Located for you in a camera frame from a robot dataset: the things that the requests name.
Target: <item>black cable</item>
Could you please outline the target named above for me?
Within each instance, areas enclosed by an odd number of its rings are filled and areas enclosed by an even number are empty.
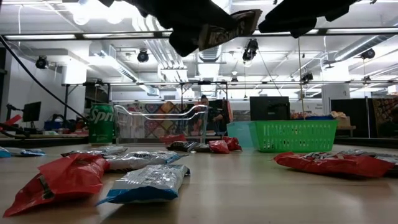
[[[50,94],[52,97],[54,97],[57,101],[59,101],[61,104],[66,106],[67,108],[71,109],[73,112],[75,112],[78,116],[83,118],[86,122],[88,122],[88,119],[85,118],[83,115],[81,115],[79,112],[77,112],[75,109],[73,109],[71,106],[67,105],[64,101],[62,101],[60,98],[55,96],[50,90],[48,90],[41,82],[39,82],[36,77],[27,69],[27,67],[24,65],[24,63],[18,58],[18,56],[11,50],[10,46],[7,44],[7,42],[4,40],[4,37],[0,35],[0,42],[3,44],[3,46],[7,49],[8,52],[17,60],[18,64],[25,70],[25,72],[33,79],[33,81],[36,82],[43,90],[45,90],[48,94]]]

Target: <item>desk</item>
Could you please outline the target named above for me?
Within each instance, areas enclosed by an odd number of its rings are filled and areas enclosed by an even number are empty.
[[[45,157],[0,160],[0,213],[34,175],[37,166],[59,158],[61,152],[87,146],[46,148]],[[137,144],[135,150],[159,150],[158,144]],[[334,151],[391,149],[334,146]],[[106,174],[103,191],[83,202],[35,209],[2,224],[20,223],[395,223],[398,220],[398,179],[347,180],[292,171],[277,165],[273,154],[257,151],[191,154],[177,161],[191,168],[180,196],[169,203],[94,204],[105,197],[122,174]]]

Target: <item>fluorescent light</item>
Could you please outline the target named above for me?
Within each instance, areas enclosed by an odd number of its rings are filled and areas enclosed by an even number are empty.
[[[153,32],[133,32],[127,34],[107,33],[107,34],[83,34],[87,39],[136,39],[154,37]]]
[[[61,40],[76,39],[74,34],[6,35],[7,40]]]
[[[164,37],[170,37],[170,35],[172,34],[172,32],[163,32],[162,36]]]
[[[307,32],[307,34],[316,34],[319,30],[318,29],[312,29]],[[290,32],[266,32],[266,33],[261,33],[259,30],[254,31],[253,35],[264,35],[264,36],[273,36],[273,35],[286,35],[290,36]]]
[[[372,33],[394,33],[398,32],[398,27],[388,27],[388,28],[354,28],[354,29],[328,29],[328,34],[372,34]]]
[[[46,1],[49,4],[62,4],[62,0],[58,1]],[[43,1],[37,0],[25,0],[25,1],[18,1],[18,0],[3,0],[1,3],[3,5],[29,5],[29,4],[36,4],[36,5],[44,5]]]

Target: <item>printed logo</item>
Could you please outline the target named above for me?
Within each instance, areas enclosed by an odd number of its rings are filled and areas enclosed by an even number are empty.
[[[113,121],[113,113],[98,112],[98,109],[91,111],[90,121],[97,124],[99,121]]]

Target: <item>security camera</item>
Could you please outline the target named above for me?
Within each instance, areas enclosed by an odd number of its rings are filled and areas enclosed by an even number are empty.
[[[147,49],[141,49],[138,53],[137,60],[141,63],[147,62],[149,60],[149,56],[147,53]]]
[[[39,56],[39,59],[36,61],[36,68],[38,69],[46,69],[49,67],[49,62],[47,61],[47,56]]]
[[[247,46],[244,49],[242,59],[244,62],[249,62],[253,60],[254,56],[257,54],[259,49],[259,44],[256,39],[250,39]]]
[[[361,55],[359,56],[361,59],[365,60],[365,59],[372,59],[375,56],[375,51],[373,49],[369,49],[363,53],[361,53]]]

